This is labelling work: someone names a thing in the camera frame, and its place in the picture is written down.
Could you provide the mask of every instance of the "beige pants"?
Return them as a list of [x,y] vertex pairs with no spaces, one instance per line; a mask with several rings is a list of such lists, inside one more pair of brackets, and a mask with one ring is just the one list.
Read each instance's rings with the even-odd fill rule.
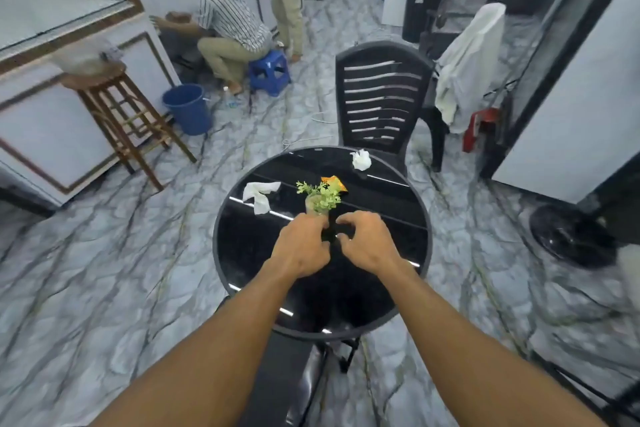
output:
[[260,59],[271,49],[267,41],[260,51],[249,51],[239,42],[226,37],[203,37],[198,41],[198,51],[207,61],[213,74],[225,81],[242,84],[247,63]]
[[300,0],[271,0],[271,10],[278,22],[280,40],[292,44],[293,54],[302,54],[302,10]]

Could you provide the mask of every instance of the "round black table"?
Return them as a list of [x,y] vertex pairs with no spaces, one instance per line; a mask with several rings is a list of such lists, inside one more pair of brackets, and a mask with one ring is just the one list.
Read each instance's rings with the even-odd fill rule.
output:
[[[373,274],[354,266],[340,251],[335,235],[353,237],[354,229],[336,225],[340,214],[366,210],[380,214],[400,255],[412,262],[421,277],[431,258],[431,224],[422,200],[400,172],[375,156],[371,167],[357,171],[344,147],[309,147],[286,151],[254,167],[226,197],[213,235],[216,268],[230,294],[244,287],[271,256],[280,230],[305,212],[305,194],[296,181],[320,182],[338,176],[348,189],[342,203],[329,214],[323,239],[332,242],[331,262],[319,272],[296,280],[274,326],[281,334],[307,341],[339,341],[367,333],[396,315],[387,289]],[[248,182],[282,184],[268,194],[271,211],[253,213],[253,200],[242,202]]]

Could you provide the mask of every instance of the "plastic bottle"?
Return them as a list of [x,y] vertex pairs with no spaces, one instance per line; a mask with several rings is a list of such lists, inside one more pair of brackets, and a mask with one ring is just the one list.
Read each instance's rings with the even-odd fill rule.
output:
[[236,108],[238,106],[238,100],[234,95],[231,94],[231,92],[229,91],[229,87],[225,86],[222,90],[225,92],[223,98],[227,106],[229,108]]

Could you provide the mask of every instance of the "crumpled tissue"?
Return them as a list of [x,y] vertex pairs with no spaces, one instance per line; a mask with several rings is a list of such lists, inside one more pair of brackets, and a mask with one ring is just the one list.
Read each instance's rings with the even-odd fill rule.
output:
[[242,200],[246,201],[250,197],[253,198],[253,213],[265,214],[268,213],[271,207],[269,206],[269,200],[265,194],[269,194],[272,191],[277,191],[280,188],[280,182],[248,182],[244,186],[242,193]]
[[371,167],[371,157],[369,152],[364,149],[360,149],[356,152],[351,152],[353,156],[353,167],[358,171],[366,171]]

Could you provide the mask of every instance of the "striped shirt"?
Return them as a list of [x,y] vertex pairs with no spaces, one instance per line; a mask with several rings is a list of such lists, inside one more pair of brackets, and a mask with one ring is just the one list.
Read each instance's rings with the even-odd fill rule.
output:
[[260,51],[271,38],[269,28],[244,0],[200,0],[195,22],[239,42],[249,51]]

